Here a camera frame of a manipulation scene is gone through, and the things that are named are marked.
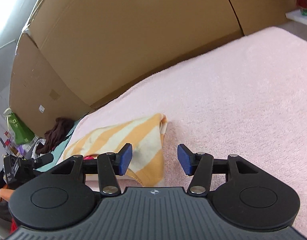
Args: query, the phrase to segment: gray ribbed plate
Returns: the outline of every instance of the gray ribbed plate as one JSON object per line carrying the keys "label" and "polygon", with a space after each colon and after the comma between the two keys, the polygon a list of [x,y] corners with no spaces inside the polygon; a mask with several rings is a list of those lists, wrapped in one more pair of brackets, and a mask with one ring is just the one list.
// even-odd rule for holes
{"label": "gray ribbed plate", "polygon": [[208,200],[188,196],[182,187],[128,188],[104,199],[80,224],[53,232],[20,228],[8,240],[304,240],[293,228],[251,232],[228,224]]}

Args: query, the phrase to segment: white label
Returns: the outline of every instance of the white label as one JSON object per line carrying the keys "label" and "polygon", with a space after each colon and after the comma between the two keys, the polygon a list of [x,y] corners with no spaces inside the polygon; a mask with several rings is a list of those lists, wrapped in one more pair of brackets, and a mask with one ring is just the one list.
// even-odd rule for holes
{"label": "white label", "polygon": [[39,111],[43,113],[45,111],[45,108],[42,105],[40,105]]}

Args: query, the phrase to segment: large cardboard box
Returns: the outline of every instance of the large cardboard box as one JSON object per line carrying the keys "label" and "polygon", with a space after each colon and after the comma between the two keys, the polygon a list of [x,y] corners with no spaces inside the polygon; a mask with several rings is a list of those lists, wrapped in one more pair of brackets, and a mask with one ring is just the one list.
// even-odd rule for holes
{"label": "large cardboard box", "polygon": [[295,0],[230,0],[245,35],[288,20],[285,13],[295,10]]}
{"label": "large cardboard box", "polygon": [[228,0],[38,0],[13,65],[10,107],[37,134],[148,75],[242,36]]}

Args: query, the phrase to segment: mattress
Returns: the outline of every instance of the mattress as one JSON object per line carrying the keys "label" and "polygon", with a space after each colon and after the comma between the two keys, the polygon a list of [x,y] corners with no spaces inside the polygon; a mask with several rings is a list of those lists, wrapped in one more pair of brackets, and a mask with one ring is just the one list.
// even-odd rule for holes
{"label": "mattress", "polygon": [[[180,143],[215,158],[238,154],[298,193],[294,227],[307,237],[306,41],[272,27],[181,62],[83,118],[68,145],[95,128],[154,113],[168,118],[165,186],[190,183],[177,161]],[[214,175],[211,190],[224,182]]]}

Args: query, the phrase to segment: striped fabric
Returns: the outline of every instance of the striped fabric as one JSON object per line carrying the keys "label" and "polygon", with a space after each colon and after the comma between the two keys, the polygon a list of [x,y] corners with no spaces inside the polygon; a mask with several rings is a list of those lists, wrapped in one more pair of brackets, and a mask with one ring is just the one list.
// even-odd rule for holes
{"label": "striped fabric", "polygon": [[32,153],[32,155],[31,155],[31,158],[33,158],[33,159],[38,159],[39,157],[43,156],[43,154],[38,155],[38,154],[36,153],[36,149],[37,149],[39,143],[41,143],[42,145],[45,145],[46,141],[47,141],[47,140],[44,139],[44,138],[40,138],[40,139],[38,139],[38,140],[36,141],[35,146],[34,146],[34,148],[33,148],[33,153]]}
{"label": "striped fabric", "polygon": [[[98,128],[70,145],[62,155],[62,161],[75,154],[84,157],[106,152],[119,152],[126,144],[132,144],[132,161],[126,175],[144,187],[163,186],[164,158],[163,138],[167,118],[163,114],[137,119],[123,124]],[[97,180],[87,176],[86,180]]]}

